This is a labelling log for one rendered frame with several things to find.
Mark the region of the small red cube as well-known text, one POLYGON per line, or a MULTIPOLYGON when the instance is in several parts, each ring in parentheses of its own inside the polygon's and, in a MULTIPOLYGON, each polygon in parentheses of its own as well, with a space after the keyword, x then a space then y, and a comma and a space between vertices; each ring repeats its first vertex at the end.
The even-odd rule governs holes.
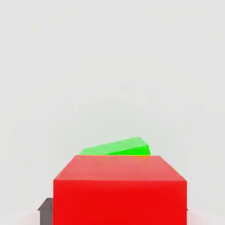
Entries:
POLYGON ((187 181, 160 156, 75 156, 53 181, 53 225, 187 225, 187 181))

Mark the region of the small green cube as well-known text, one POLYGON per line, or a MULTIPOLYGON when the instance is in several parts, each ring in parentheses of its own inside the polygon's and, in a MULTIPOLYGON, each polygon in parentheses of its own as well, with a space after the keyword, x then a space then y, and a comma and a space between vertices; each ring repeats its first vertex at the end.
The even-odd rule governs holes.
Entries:
POLYGON ((116 142, 83 149, 79 155, 150 155, 150 148, 141 137, 124 139, 116 142))

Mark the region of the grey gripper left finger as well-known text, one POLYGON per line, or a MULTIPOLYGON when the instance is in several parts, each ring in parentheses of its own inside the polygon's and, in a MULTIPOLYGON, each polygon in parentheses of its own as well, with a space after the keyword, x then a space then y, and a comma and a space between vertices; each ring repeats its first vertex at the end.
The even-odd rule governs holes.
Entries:
POLYGON ((22 225, 53 225, 53 198, 46 198, 37 212, 26 215, 22 225))

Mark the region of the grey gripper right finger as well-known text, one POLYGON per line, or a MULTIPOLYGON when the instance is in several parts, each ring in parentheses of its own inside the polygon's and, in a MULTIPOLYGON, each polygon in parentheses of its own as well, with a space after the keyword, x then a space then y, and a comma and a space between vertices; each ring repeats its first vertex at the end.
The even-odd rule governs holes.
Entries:
POLYGON ((192 202, 188 203, 187 209, 188 225, 211 225, 211 222, 204 216, 200 209, 192 202))

